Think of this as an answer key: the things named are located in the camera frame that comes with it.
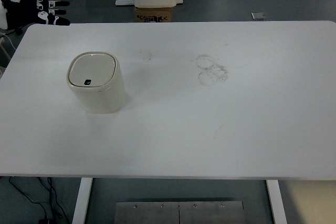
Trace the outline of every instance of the stain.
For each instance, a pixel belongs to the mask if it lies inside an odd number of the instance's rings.
[[[227,79],[227,71],[224,66],[209,55],[199,55],[196,58],[196,65],[201,72],[198,75],[198,80],[203,86],[212,86],[217,82],[222,82]]]

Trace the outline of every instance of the table leg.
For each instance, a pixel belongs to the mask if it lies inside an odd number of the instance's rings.
[[[86,211],[88,209],[91,185],[93,178],[82,178],[80,181],[75,213],[72,224],[84,224]]]
[[[274,224],[287,224],[285,209],[283,208],[279,183],[277,180],[267,180],[267,189],[271,203]]]

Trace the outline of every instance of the trash can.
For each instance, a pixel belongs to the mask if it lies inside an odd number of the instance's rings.
[[[90,113],[113,113],[122,105],[125,89],[119,62],[112,54],[85,52],[78,55],[69,66],[67,83]]]

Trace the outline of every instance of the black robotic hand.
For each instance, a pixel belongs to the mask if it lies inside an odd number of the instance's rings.
[[[70,25],[70,21],[56,15],[65,14],[58,6],[70,3],[60,0],[1,0],[0,28],[15,29],[30,23]]]

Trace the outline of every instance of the stainless steel panel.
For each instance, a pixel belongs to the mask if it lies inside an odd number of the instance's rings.
[[[180,202],[180,224],[245,224],[241,201]]]
[[[115,224],[179,224],[178,202],[118,202]]]

